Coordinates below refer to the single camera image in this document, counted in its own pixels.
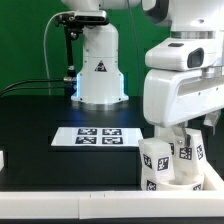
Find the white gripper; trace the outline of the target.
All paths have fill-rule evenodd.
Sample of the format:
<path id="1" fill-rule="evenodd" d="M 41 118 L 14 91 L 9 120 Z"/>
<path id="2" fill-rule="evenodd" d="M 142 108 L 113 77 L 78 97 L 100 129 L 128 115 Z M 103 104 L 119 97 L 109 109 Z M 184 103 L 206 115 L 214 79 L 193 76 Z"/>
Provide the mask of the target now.
<path id="1" fill-rule="evenodd" d="M 224 108 L 224 75 L 204 78 L 202 71 L 177 72 L 152 69 L 144 82 L 143 114 L 149 124 L 170 127 L 179 124 L 185 147 L 190 147 L 188 120 L 205 115 L 210 135 Z"/>

